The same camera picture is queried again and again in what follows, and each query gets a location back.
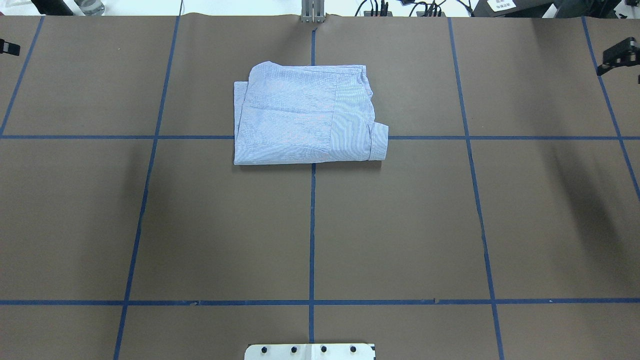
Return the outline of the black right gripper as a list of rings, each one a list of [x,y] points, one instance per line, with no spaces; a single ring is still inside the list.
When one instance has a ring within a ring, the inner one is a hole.
[[[602,61],[596,68],[596,74],[602,76],[616,68],[631,68],[639,64],[639,43],[630,36],[602,52]]]

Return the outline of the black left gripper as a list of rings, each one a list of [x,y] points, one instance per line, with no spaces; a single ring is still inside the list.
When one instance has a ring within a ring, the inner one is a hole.
[[[5,39],[0,39],[0,54],[8,54],[11,56],[20,56],[21,46],[11,43]]]

